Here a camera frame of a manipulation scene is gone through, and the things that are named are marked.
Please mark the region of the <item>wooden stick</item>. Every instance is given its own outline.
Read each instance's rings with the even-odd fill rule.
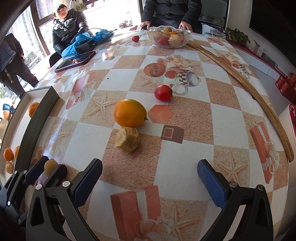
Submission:
[[[265,102],[265,100],[261,97],[261,95],[258,93],[258,91],[254,88],[254,86],[247,80],[245,76],[242,76],[239,72],[234,70],[232,66],[229,66],[227,63],[225,63],[223,60],[218,58],[216,55],[211,53],[210,51],[204,49],[199,44],[194,43],[193,41],[189,41],[188,46],[200,51],[204,55],[211,58],[213,61],[215,61],[217,64],[219,64],[223,69],[225,69],[230,75],[232,75],[237,81],[239,81],[245,89],[254,96],[254,98],[258,101],[258,103],[261,105],[262,109],[265,111],[268,118],[271,120],[272,124],[274,125],[274,128],[276,129],[279,137],[281,138],[281,141],[283,143],[284,149],[286,151],[287,157],[289,162],[292,162],[294,160],[294,152],[292,149],[292,146],[290,144],[290,141],[287,137],[287,134],[281,125],[278,117],[273,112],[273,110],[268,106],[268,104]]]

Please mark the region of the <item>woman's hair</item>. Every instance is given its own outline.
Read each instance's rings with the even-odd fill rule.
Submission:
[[[60,11],[61,9],[63,9],[64,7],[68,9],[68,7],[67,7],[66,5],[64,5],[64,4],[59,4],[59,5],[56,7],[56,9],[52,12],[52,15],[53,15],[54,17],[56,17],[57,12]]]

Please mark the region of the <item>clear scalloped bowl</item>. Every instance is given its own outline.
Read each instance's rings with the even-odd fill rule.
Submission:
[[[163,30],[164,27],[170,27],[172,32],[176,34],[169,34],[168,31]],[[147,36],[156,46],[163,48],[180,48],[189,42],[191,32],[189,30],[173,28],[171,26],[159,26],[148,28]]]

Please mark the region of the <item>cardboard tray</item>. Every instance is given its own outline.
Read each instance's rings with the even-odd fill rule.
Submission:
[[[6,161],[3,157],[5,148],[12,151],[20,145],[17,159],[13,160],[14,171],[28,170],[33,151],[43,128],[43,125],[59,99],[59,95],[52,86],[42,87],[28,91],[22,97],[6,128],[0,150],[0,185],[4,185],[11,176],[5,170]],[[28,108],[31,103],[39,102],[32,118],[29,117]]]

